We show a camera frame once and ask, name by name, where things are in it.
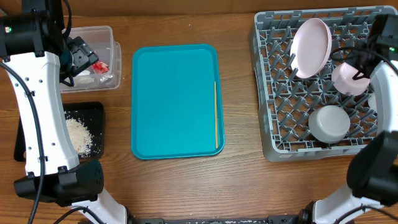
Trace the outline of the teal plastic tray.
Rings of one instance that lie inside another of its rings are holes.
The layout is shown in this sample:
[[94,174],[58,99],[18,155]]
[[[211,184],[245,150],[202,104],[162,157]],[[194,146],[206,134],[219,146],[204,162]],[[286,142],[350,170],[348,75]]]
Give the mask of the teal plastic tray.
[[137,158],[215,156],[223,150],[220,71],[213,46],[168,45],[137,50],[132,57],[131,90],[131,151]]

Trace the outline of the grey dish rack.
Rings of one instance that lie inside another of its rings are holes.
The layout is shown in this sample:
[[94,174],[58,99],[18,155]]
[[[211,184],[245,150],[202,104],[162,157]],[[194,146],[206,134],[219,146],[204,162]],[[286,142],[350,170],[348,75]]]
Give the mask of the grey dish rack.
[[[311,18],[330,29],[335,57],[346,57],[370,33],[375,17],[396,14],[392,6],[264,11],[254,16],[249,34],[251,65],[259,96],[259,124],[264,157],[271,162],[316,160],[357,154],[377,134],[377,113],[369,108],[369,88],[358,96],[338,92],[331,80],[340,64],[329,58],[315,76],[301,79],[292,70],[290,48],[299,27]],[[346,136],[327,144],[312,136],[308,119],[323,106],[345,110],[351,125]]]

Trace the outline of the clear plastic bin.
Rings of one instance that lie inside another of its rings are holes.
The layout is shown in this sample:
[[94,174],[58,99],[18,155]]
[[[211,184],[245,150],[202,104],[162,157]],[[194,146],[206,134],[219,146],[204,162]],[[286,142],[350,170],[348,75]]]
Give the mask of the clear plastic bin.
[[74,78],[73,87],[60,85],[61,93],[117,89],[121,82],[121,46],[110,26],[76,27],[70,37],[81,37],[99,60]]

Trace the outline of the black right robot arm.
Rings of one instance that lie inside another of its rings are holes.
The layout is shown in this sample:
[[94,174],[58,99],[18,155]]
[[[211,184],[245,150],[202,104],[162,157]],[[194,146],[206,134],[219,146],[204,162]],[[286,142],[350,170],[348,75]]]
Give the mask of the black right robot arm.
[[355,47],[343,47],[346,62],[357,69],[354,80],[369,79],[377,106],[377,136],[352,159],[346,184],[323,200],[309,203],[291,223],[352,223],[374,210],[397,203],[397,16],[375,17],[367,39]]

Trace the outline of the red snack wrapper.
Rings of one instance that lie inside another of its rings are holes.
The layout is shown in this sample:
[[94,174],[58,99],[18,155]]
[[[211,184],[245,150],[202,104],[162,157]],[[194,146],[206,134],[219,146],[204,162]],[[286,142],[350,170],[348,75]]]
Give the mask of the red snack wrapper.
[[109,72],[109,66],[100,60],[94,63],[91,68],[96,74],[104,74]]

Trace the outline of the white napkin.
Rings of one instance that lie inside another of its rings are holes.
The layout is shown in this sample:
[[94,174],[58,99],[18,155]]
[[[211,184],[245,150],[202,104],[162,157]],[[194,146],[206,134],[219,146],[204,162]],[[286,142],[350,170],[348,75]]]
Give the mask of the white napkin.
[[82,71],[74,78],[75,85],[86,85],[93,83],[94,81],[95,78],[91,76],[91,73],[88,70]]

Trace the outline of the white rice pile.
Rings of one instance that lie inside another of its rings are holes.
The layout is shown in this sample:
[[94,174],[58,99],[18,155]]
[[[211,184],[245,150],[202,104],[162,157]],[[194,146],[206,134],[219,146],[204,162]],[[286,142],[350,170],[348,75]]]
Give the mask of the white rice pile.
[[88,128],[74,118],[67,119],[66,125],[75,152],[79,156],[88,156],[93,145],[92,135]]

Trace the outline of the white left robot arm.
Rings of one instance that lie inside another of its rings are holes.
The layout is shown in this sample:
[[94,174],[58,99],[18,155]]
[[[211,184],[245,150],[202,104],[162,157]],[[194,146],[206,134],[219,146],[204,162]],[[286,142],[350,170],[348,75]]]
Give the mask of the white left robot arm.
[[60,84],[94,64],[98,56],[71,38],[67,1],[23,1],[22,13],[1,18],[1,66],[13,84],[25,139],[25,177],[19,197],[68,207],[93,223],[134,223],[106,191],[97,159],[80,162],[67,130]]

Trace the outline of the grey green bowl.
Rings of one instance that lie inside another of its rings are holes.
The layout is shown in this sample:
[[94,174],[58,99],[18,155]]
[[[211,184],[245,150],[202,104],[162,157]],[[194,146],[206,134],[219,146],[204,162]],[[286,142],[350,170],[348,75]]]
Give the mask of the grey green bowl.
[[315,110],[308,119],[311,134],[324,143],[336,143],[347,134],[351,125],[350,118],[344,109],[328,105]]

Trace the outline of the white round bowl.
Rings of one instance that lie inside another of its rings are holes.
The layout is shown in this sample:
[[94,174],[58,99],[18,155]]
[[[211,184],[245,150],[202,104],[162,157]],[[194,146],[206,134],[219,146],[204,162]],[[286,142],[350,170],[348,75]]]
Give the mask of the white round bowl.
[[348,63],[342,63],[333,70],[331,80],[340,93],[348,96],[358,96],[368,89],[370,80],[368,78],[354,80],[353,77],[357,73],[358,70],[356,68]]

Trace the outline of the white paper cup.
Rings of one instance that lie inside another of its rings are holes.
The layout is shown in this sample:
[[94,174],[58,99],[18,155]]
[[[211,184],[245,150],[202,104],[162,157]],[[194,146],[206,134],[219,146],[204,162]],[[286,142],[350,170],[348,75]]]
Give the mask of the white paper cup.
[[370,97],[368,98],[368,106],[375,112],[377,111],[376,96],[374,93],[371,93]]

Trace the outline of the white round plate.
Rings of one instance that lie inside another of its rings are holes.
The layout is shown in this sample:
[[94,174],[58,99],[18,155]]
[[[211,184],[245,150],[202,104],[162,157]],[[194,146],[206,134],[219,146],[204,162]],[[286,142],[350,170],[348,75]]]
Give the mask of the white round plate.
[[318,18],[305,21],[295,33],[290,56],[292,70],[296,76],[310,78],[326,65],[331,52],[331,32],[329,27]]

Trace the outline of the wooden chopstick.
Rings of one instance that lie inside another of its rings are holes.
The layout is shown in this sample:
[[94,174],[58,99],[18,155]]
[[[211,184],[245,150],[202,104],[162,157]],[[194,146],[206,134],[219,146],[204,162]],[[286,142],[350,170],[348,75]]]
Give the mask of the wooden chopstick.
[[214,107],[215,107],[215,148],[218,149],[218,105],[217,105],[217,90],[216,82],[214,82]]

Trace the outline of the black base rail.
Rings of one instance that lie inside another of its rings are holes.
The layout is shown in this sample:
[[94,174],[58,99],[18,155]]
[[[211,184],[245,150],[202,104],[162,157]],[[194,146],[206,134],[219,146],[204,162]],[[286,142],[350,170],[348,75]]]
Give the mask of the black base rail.
[[294,224],[296,215],[271,215],[266,218],[211,218],[164,220],[162,218],[143,218],[136,220],[138,224]]

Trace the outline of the black plastic tray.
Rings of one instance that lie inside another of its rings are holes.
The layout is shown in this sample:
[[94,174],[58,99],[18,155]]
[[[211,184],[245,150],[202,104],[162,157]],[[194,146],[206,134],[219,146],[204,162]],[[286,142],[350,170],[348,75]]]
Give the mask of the black plastic tray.
[[88,156],[79,156],[80,160],[97,159],[104,153],[105,112],[100,102],[64,104],[65,119],[74,118],[88,128],[93,145]]

